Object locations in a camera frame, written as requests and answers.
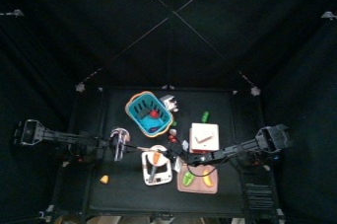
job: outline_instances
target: blue basket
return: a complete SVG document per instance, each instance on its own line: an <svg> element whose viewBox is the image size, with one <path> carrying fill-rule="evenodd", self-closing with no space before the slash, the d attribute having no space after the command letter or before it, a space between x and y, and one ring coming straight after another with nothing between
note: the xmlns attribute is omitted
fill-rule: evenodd
<svg viewBox="0 0 337 224"><path fill-rule="evenodd" d="M158 112L158 118L149 116L151 110ZM135 94L125 106L125 112L147 137L155 137L169 130L171 114L151 92Z"/></svg>

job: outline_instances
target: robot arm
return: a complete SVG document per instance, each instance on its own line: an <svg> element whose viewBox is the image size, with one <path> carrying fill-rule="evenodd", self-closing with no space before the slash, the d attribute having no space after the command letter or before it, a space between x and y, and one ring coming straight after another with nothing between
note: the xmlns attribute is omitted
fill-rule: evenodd
<svg viewBox="0 0 337 224"><path fill-rule="evenodd" d="M281 149L291 146L286 130L287 127L282 124L263 127L259 129L254 139L205 154L186 154L179 146L181 144L174 142L165 155L169 158L178 155L186 165L193 167L223 163L231 156L241 153L253 152L273 155Z"/></svg>

